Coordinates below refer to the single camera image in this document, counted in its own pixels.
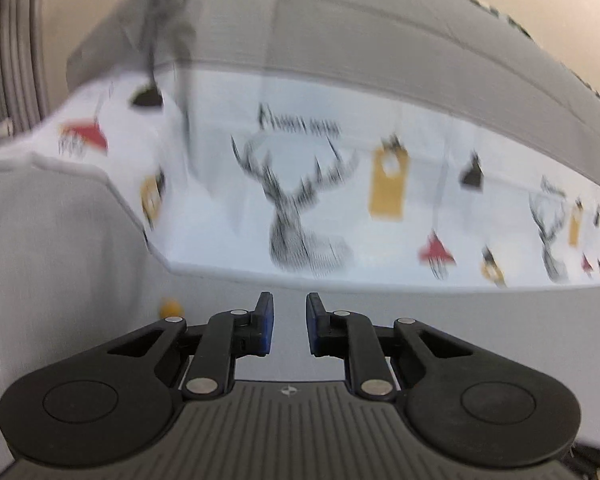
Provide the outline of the small yellow fruit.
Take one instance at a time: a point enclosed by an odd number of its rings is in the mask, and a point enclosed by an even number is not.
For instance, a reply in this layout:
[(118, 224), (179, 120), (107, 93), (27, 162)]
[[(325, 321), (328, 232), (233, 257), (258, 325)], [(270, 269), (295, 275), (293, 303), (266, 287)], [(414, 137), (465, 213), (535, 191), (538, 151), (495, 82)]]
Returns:
[(160, 318), (181, 318), (183, 316), (183, 307), (178, 300), (166, 298), (162, 300), (159, 308)]

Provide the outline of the grey deer print sofa cover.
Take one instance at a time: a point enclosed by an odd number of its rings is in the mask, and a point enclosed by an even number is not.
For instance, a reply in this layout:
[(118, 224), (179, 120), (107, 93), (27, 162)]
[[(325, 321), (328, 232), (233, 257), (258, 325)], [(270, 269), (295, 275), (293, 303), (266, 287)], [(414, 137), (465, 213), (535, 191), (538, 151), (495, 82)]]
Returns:
[[(0, 396), (275, 298), (239, 377), (340, 374), (306, 294), (553, 376), (600, 445), (600, 95), (471, 0), (123, 0), (0, 143)], [(0, 472), (10, 463), (0, 431)]]

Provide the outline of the grey curtain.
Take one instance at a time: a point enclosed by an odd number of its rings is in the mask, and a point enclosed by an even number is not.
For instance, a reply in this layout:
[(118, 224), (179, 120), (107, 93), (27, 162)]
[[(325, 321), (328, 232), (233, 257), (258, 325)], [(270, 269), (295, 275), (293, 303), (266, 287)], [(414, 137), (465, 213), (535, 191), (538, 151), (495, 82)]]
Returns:
[(0, 0), (0, 140), (31, 129), (49, 112), (42, 0)]

